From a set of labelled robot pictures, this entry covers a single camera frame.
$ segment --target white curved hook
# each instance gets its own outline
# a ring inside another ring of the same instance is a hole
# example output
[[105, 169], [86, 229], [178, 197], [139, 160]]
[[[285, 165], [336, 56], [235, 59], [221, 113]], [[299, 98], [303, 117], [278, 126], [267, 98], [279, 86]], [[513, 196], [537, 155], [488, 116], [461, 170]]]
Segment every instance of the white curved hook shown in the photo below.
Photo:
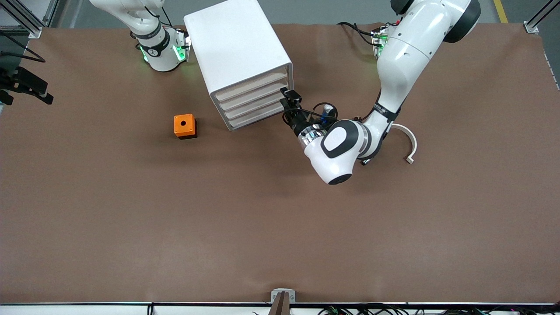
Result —
[[414, 135], [414, 133], [412, 133], [412, 131], [410, 131], [410, 129], [401, 124], [392, 124], [391, 128], [395, 128], [404, 132], [410, 138], [410, 142], [412, 143], [412, 152], [407, 156], [407, 162], [408, 164], [414, 163], [414, 159], [412, 159], [412, 156], [416, 153], [416, 148], [418, 147], [416, 136]]

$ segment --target brown paper mat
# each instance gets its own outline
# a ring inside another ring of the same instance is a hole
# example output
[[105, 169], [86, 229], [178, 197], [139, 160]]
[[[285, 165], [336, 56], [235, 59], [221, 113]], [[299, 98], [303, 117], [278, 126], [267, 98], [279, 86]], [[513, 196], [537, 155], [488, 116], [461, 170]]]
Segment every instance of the brown paper mat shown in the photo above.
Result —
[[[371, 47], [276, 25], [304, 107], [365, 115]], [[280, 116], [227, 130], [195, 63], [158, 73], [128, 30], [45, 29], [24, 66], [52, 106], [0, 117], [0, 301], [556, 302], [560, 94], [542, 41], [478, 25], [443, 44], [379, 155], [327, 186]], [[199, 137], [179, 141], [173, 115]]]

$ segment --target orange cube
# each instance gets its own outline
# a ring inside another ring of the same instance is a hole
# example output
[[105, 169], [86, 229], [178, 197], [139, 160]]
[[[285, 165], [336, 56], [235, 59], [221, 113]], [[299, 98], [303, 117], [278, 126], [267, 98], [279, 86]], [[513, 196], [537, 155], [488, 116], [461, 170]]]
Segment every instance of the orange cube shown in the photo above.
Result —
[[192, 114], [177, 115], [174, 119], [175, 135], [177, 138], [192, 139], [198, 137], [197, 120]]

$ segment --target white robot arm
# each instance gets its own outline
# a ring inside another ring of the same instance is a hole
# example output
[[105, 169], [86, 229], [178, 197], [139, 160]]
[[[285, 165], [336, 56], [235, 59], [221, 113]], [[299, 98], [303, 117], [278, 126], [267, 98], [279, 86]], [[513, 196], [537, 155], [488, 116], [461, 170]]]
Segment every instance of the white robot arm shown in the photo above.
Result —
[[377, 61], [381, 91], [372, 112], [357, 121], [341, 120], [329, 126], [306, 126], [299, 95], [284, 92], [289, 113], [287, 123], [300, 140], [311, 165], [327, 184], [339, 184], [352, 176], [356, 159], [365, 165], [400, 112], [412, 86], [443, 41], [454, 43], [474, 28], [480, 17], [478, 0], [391, 0], [391, 7], [403, 18], [389, 32]]
[[175, 69], [188, 59], [190, 38], [182, 30], [162, 26], [152, 10], [161, 8], [164, 0], [90, 0], [125, 23], [140, 43], [144, 60], [157, 71]]

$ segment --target black bracket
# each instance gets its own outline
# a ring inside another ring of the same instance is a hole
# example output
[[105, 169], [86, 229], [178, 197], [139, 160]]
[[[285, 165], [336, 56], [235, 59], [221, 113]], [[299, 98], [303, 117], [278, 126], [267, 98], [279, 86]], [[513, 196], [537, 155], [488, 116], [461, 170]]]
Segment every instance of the black bracket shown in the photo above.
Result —
[[25, 68], [17, 67], [12, 76], [6, 69], [0, 68], [0, 101], [6, 105], [12, 105], [13, 97], [3, 90], [33, 95], [50, 105], [54, 98], [46, 92], [47, 85], [46, 81]]
[[291, 105], [291, 106], [285, 106], [284, 103], [282, 103], [282, 105], [284, 105], [285, 108], [300, 107], [299, 106], [299, 103], [301, 103], [300, 94], [298, 94], [294, 90], [288, 90], [287, 87], [281, 88], [280, 92], [282, 93], [282, 95], [284, 95], [283, 100], [286, 101], [288, 105]]

